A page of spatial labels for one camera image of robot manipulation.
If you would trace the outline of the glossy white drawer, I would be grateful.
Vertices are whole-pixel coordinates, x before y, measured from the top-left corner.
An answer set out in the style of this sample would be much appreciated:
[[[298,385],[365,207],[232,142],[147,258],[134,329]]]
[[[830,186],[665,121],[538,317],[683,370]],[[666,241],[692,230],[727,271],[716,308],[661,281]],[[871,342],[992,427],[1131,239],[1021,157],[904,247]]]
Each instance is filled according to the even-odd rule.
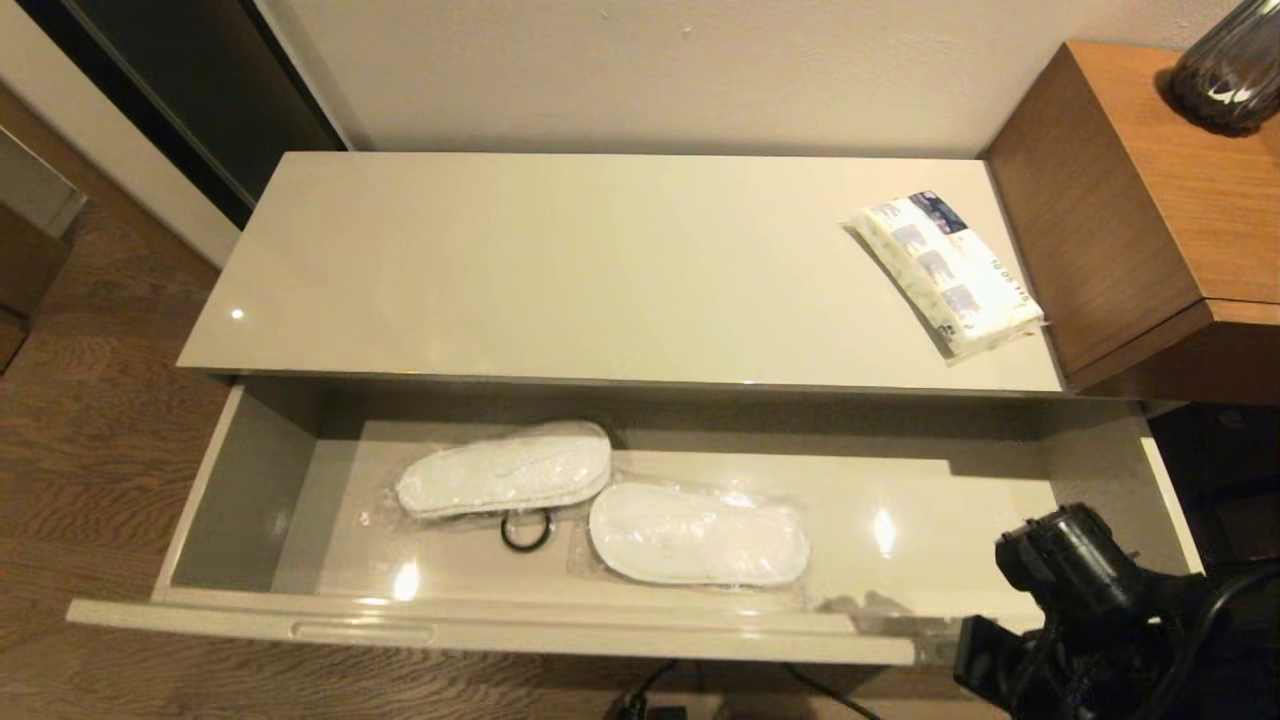
[[[506,546],[499,523],[401,533],[355,520],[374,473],[403,451],[577,419],[608,432],[621,480],[797,509],[813,546],[804,578],[777,589],[631,582],[589,557],[582,505],[556,512],[549,542],[529,553]],[[67,620],[257,641],[293,641],[303,620],[421,623],[436,628],[421,647],[433,650],[938,662],[965,616],[1041,624],[996,568],[995,542],[1068,503],[1092,506],[1143,568],[1203,568],[1149,428],[759,432],[580,401],[243,378],[150,597],[73,600]]]

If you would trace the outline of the white blue printed packet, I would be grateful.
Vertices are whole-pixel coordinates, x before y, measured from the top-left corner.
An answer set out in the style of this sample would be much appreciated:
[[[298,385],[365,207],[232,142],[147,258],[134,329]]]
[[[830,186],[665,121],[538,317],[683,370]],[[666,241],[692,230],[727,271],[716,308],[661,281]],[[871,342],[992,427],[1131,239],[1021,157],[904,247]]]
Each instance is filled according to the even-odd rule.
[[[1010,266],[932,191],[863,208],[842,228],[895,283],[947,363],[1044,327],[1043,309]]]

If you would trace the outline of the white slippers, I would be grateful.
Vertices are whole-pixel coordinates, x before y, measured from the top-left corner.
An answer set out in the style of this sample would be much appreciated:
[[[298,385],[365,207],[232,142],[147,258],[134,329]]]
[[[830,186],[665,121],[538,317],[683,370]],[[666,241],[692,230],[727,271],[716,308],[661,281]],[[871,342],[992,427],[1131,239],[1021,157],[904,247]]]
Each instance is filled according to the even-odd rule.
[[[649,585],[777,588],[801,580],[813,553],[788,503],[645,480],[607,486],[590,503],[585,539],[607,571]]]
[[[535,423],[468,442],[429,442],[374,473],[362,528],[407,533],[492,527],[512,514],[575,509],[612,480],[614,443],[595,421]]]

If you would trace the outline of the brown wooden side cabinet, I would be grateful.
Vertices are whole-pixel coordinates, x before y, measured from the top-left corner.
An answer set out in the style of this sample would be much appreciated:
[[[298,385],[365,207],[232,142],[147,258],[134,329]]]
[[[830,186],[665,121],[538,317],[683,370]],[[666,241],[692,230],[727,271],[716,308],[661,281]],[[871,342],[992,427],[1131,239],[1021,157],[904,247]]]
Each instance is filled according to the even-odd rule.
[[[1280,406],[1280,117],[1192,123],[1176,59],[1065,42],[986,163],[1069,389]]]

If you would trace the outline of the glossy white cabinet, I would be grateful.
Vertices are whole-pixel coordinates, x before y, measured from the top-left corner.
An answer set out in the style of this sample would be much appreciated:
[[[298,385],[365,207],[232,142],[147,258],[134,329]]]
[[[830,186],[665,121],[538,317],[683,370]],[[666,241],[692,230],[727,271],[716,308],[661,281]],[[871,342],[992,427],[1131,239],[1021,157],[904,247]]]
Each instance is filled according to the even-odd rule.
[[[759,432],[1147,432],[1138,404],[1071,395],[1042,329],[945,359],[845,229],[920,190],[1023,279],[978,161],[289,152],[178,363]]]

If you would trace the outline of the dark ribbed glass vase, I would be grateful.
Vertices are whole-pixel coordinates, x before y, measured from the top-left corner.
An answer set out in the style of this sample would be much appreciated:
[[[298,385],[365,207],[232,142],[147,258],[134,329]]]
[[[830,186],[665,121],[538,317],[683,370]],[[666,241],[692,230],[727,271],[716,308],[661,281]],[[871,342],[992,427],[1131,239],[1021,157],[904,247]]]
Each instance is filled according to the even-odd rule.
[[[1184,51],[1169,88],[1189,118],[1231,135],[1280,114],[1280,0],[1242,0]]]

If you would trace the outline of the dark door panel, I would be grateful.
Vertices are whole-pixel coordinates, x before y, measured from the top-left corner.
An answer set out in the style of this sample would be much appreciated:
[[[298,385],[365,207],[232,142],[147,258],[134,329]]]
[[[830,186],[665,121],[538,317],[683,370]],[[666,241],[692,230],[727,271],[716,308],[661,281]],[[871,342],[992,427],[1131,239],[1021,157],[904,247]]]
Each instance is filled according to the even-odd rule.
[[[256,0],[15,0],[234,227],[280,159],[344,151]]]

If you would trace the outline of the brown wooden box furniture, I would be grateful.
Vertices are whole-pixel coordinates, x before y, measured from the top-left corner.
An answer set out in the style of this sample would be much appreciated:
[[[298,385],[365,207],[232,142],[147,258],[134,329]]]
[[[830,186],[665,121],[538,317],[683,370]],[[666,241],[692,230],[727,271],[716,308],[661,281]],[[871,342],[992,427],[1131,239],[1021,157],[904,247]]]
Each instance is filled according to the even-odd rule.
[[[0,375],[29,337],[69,246],[0,202]]]

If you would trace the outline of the white flat panel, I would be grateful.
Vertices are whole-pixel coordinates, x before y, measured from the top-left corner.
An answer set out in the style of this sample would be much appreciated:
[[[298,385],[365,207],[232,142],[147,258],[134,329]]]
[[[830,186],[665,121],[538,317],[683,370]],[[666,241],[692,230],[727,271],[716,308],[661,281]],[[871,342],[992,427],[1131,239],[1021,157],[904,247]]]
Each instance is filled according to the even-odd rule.
[[[87,196],[0,127],[0,202],[64,240]]]

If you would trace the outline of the white door frame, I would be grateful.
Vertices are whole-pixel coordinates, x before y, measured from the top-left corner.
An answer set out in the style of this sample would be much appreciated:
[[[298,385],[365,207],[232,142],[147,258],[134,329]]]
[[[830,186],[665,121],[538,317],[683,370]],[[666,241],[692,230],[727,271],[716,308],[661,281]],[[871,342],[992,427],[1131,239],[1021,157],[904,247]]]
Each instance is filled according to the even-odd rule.
[[[238,229],[99,90],[17,0],[0,0],[0,83],[216,269]]]

